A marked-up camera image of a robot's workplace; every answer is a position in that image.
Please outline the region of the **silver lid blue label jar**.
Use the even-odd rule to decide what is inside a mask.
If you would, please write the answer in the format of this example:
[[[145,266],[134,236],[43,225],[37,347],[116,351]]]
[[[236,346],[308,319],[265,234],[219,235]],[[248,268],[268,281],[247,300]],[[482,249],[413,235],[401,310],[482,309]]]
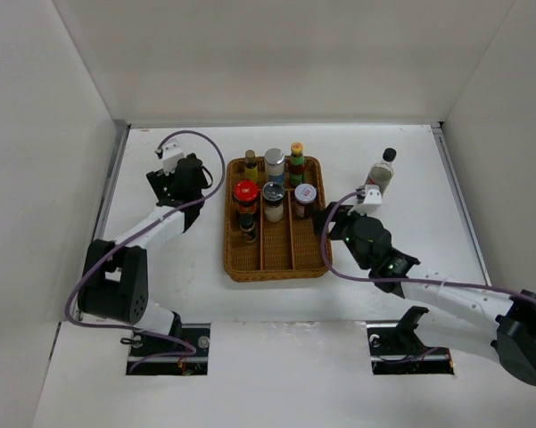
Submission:
[[[268,149],[264,155],[265,174],[269,182],[284,183],[285,156],[280,149]]]

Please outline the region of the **steel top glass grinder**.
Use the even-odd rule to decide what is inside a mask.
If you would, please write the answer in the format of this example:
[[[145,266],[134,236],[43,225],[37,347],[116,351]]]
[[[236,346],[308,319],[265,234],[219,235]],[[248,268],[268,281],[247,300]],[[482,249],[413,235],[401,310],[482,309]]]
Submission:
[[[277,182],[267,182],[262,188],[264,216],[269,222],[278,222],[284,216],[284,186]]]

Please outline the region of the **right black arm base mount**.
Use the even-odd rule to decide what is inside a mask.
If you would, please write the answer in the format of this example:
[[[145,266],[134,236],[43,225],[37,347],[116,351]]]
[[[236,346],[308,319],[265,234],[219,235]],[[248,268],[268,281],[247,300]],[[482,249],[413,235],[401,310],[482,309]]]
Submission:
[[[449,350],[427,347],[416,335],[418,322],[427,313],[427,308],[414,306],[400,320],[367,323],[374,375],[454,375]]]

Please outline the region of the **cork top yellow label bottle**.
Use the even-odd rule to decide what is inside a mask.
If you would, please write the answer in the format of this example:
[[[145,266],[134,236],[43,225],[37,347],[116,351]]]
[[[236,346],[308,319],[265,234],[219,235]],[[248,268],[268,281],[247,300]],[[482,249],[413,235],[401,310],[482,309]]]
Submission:
[[[258,164],[254,150],[247,150],[245,152],[244,178],[253,182],[255,185],[259,183]]]

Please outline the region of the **yellow cap green label bottle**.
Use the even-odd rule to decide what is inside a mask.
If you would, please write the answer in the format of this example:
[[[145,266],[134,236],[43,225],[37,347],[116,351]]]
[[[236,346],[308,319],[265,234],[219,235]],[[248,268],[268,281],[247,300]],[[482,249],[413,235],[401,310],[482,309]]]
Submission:
[[[293,187],[297,187],[304,182],[305,158],[303,144],[294,142],[291,144],[291,155],[289,157],[289,182]]]

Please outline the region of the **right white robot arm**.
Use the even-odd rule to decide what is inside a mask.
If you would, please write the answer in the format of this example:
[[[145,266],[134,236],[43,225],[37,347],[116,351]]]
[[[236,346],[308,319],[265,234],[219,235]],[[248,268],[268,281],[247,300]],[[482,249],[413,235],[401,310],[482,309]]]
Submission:
[[[392,341],[418,358],[428,348],[451,348],[495,361],[517,380],[536,386],[536,293],[456,283],[432,276],[410,278],[419,260],[392,246],[383,223],[339,202],[316,210],[321,243],[343,242],[366,282],[414,302],[391,329]]]

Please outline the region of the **black cap spice bottle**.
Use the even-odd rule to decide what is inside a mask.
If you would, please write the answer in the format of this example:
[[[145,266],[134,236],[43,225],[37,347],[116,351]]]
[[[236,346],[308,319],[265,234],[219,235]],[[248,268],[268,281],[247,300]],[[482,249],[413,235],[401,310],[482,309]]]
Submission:
[[[246,243],[253,243],[256,240],[255,219],[252,214],[241,214],[239,217],[239,227]]]

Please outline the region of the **red lid chili sauce jar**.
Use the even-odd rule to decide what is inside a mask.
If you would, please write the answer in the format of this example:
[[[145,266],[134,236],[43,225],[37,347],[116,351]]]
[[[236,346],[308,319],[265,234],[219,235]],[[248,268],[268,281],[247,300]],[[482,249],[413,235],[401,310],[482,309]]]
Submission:
[[[233,200],[239,215],[256,215],[260,189],[251,180],[239,181],[233,190]]]

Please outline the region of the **small white red lid jar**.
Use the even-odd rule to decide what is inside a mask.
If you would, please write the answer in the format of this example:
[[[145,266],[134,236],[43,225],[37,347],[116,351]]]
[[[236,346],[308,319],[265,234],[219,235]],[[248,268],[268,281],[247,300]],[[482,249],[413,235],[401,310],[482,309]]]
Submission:
[[[309,218],[314,210],[317,199],[315,186],[303,183],[298,185],[293,192],[293,209],[298,218]]]

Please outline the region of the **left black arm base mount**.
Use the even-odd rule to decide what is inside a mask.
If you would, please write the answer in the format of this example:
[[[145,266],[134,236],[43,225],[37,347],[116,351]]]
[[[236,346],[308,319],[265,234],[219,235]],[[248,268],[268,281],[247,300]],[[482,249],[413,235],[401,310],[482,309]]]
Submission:
[[[208,373],[211,324],[185,324],[181,340],[189,346],[134,333],[120,339],[128,346],[126,375],[201,376]]]

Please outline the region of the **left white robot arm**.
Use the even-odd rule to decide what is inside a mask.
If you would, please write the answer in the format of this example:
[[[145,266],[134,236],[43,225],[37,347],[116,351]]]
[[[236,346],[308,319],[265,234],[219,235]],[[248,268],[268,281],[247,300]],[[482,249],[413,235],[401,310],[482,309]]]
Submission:
[[[108,259],[87,276],[77,293],[77,306],[88,315],[153,333],[153,347],[169,356],[182,345],[181,317],[151,300],[151,271],[156,254],[198,219],[204,205],[202,191],[211,187],[212,178],[193,153],[179,158],[171,172],[161,169],[146,177],[157,196],[155,209],[115,240],[96,239],[89,245],[85,272],[103,256]]]

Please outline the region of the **black cap soy sauce bottle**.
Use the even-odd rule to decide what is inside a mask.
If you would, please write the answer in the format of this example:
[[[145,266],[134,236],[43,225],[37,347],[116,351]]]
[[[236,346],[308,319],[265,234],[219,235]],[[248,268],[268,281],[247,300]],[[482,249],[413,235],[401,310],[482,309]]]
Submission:
[[[383,151],[382,159],[376,162],[367,174],[366,185],[377,185],[381,194],[385,194],[385,191],[390,184],[394,171],[392,167],[393,161],[396,159],[397,152],[395,149],[389,147]]]

